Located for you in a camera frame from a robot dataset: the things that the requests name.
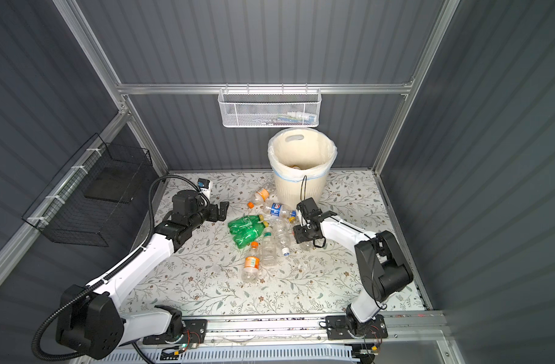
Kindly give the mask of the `clear bottle orange label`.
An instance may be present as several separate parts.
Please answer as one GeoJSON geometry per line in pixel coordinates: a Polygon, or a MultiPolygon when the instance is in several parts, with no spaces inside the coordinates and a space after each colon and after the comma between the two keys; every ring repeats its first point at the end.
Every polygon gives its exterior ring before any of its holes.
{"type": "Polygon", "coordinates": [[[242,271],[242,280],[246,283],[252,283],[259,277],[260,258],[259,258],[259,243],[253,241],[250,244],[244,267],[242,271]]]}

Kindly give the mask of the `green soda bottle yellow cap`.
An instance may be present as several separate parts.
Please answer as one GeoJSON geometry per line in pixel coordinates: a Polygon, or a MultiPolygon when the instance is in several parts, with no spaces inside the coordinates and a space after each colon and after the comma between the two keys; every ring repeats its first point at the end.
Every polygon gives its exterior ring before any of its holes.
{"type": "Polygon", "coordinates": [[[262,232],[269,226],[267,221],[261,221],[245,227],[233,236],[233,241],[238,249],[243,249],[262,235],[262,232]]]}

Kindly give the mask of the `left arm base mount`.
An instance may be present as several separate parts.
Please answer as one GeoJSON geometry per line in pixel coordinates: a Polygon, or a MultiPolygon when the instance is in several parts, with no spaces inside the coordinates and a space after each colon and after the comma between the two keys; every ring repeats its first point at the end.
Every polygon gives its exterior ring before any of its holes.
{"type": "Polygon", "coordinates": [[[173,322],[171,327],[161,335],[142,339],[144,345],[188,344],[198,345],[204,342],[208,321],[205,319],[183,319],[173,322]]]}

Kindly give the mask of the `clear bottle white cap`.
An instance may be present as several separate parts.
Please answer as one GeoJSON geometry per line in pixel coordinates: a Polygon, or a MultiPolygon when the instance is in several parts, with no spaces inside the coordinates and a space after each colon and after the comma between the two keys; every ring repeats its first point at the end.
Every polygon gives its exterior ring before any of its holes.
{"type": "Polygon", "coordinates": [[[286,224],[280,221],[274,223],[274,239],[282,256],[288,257],[291,254],[291,250],[290,235],[286,224]]]}

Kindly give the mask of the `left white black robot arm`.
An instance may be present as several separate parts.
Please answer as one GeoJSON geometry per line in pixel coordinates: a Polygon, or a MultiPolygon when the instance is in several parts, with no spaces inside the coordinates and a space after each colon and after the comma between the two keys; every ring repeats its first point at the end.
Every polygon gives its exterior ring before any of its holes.
{"type": "Polygon", "coordinates": [[[169,217],[156,225],[147,242],[88,285],[73,285],[63,293],[56,315],[58,344],[74,350],[75,356],[103,359],[117,347],[148,336],[168,341],[183,337],[182,313],[170,306],[120,312],[126,297],[157,265],[177,253],[205,222],[224,221],[229,207],[225,201],[207,203],[195,190],[176,193],[172,202],[169,217]]]}

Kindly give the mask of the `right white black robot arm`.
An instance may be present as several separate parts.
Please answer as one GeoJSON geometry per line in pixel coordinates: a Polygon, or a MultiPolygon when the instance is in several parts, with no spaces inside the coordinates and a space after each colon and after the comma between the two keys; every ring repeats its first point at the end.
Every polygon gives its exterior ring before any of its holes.
{"type": "Polygon", "coordinates": [[[356,258],[362,290],[347,306],[345,315],[329,316],[325,320],[330,340],[374,338],[388,336],[379,315],[384,302],[402,291],[413,281],[412,269],[394,234],[389,231],[366,231],[335,212],[323,212],[313,198],[297,204],[301,224],[294,227],[298,244],[311,243],[323,248],[327,240],[350,250],[356,258]]]}

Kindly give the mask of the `clear bottle red label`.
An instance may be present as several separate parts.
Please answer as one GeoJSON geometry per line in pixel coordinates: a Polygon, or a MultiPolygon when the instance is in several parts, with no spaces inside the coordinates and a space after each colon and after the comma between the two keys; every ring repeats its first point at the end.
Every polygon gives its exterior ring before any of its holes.
{"type": "Polygon", "coordinates": [[[305,252],[309,252],[312,251],[314,248],[314,244],[312,241],[305,241],[300,243],[300,249],[305,251],[305,252]]]}

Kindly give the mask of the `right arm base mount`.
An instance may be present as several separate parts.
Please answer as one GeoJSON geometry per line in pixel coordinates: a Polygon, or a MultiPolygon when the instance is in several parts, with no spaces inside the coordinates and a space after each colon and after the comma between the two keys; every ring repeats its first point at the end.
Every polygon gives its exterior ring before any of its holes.
{"type": "Polygon", "coordinates": [[[356,322],[345,315],[329,315],[318,323],[319,327],[326,330],[331,341],[363,340],[382,342],[388,338],[388,330],[383,315],[375,315],[364,323],[356,322]]]}

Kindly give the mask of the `clear bottle green cap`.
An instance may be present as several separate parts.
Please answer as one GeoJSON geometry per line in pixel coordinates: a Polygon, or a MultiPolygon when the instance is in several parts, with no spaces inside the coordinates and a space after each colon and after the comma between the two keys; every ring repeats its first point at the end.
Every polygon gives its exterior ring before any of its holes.
{"type": "Polygon", "coordinates": [[[262,238],[262,258],[261,262],[264,267],[277,265],[278,252],[277,245],[273,233],[266,232],[262,238]]]}

